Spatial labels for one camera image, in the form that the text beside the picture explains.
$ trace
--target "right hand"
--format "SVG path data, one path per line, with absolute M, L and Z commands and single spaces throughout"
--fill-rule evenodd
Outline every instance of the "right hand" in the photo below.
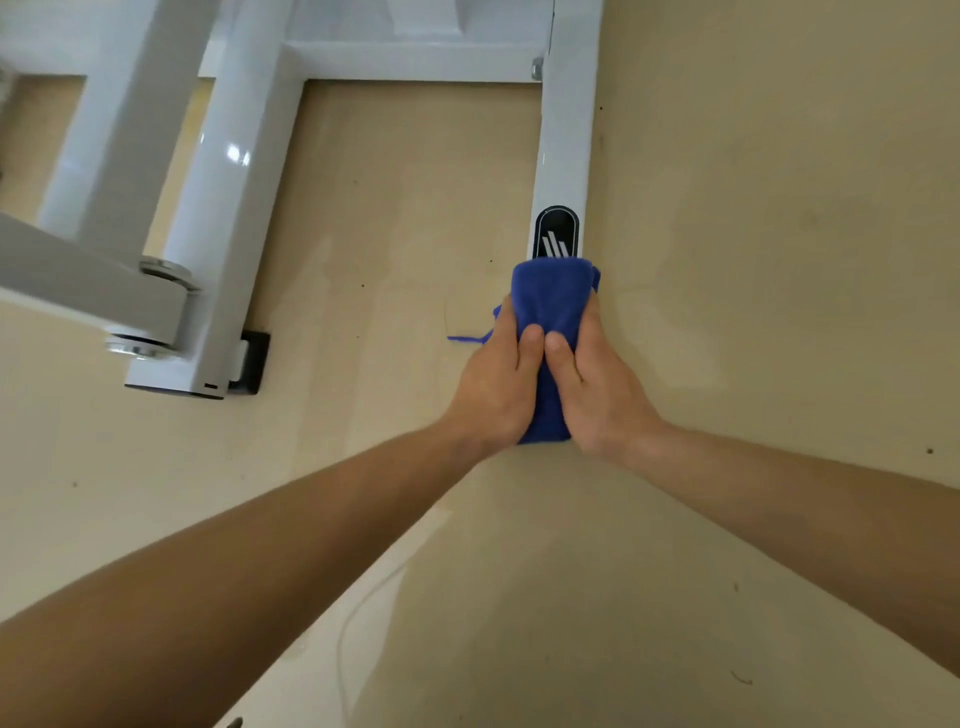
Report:
M 586 454 L 633 467 L 644 442 L 669 427 L 607 340 L 596 293 L 590 293 L 576 353 L 557 331 L 546 335 L 545 353 L 566 426 Z

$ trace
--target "black logo badge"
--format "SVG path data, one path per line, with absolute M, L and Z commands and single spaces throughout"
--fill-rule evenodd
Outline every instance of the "black logo badge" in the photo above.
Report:
M 580 252 L 580 220 L 569 207 L 548 207 L 537 218 L 534 257 L 576 257 Z

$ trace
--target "blue cloth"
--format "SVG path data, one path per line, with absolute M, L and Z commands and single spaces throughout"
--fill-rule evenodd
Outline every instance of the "blue cloth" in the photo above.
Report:
M 511 284 L 517 336 L 531 324 L 540 324 L 546 332 L 559 331 L 569 342 L 570 348 L 576 350 L 580 320 L 587 307 L 590 289 L 595 291 L 599 287 L 600 271 L 588 260 L 539 257 L 520 263 L 514 269 Z M 498 306 L 493 316 L 499 313 Z M 490 336 L 448 338 L 451 341 L 485 344 Z M 520 443 L 552 443 L 569 439 L 570 431 L 564 422 L 557 382 L 544 361 L 537 377 L 534 419 Z

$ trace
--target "metal bolt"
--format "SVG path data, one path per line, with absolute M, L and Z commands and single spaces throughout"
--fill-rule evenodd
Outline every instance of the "metal bolt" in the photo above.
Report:
M 107 351 L 111 353 L 120 353 L 124 356 L 132 356 L 134 359 L 147 361 L 151 359 L 162 359 L 172 355 L 169 349 L 165 349 L 157 344 L 148 344 L 142 341 L 133 341 L 121 336 L 111 336 L 105 343 Z

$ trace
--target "beige floor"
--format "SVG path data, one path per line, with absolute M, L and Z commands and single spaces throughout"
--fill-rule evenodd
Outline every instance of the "beige floor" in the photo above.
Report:
M 656 404 L 960 483 L 955 3 L 609 6 L 587 253 Z M 35 214 L 79 88 L 24 84 L 0 208 Z M 539 101 L 307 88 L 251 313 L 274 335 L 257 398 L 126 391 L 99 332 L 0 307 L 0 617 L 436 416 L 468 356 L 444 335 L 483 329 L 525 247 Z M 643 482 L 538 447 L 472 473 L 236 715 L 946 726 L 960 682 Z

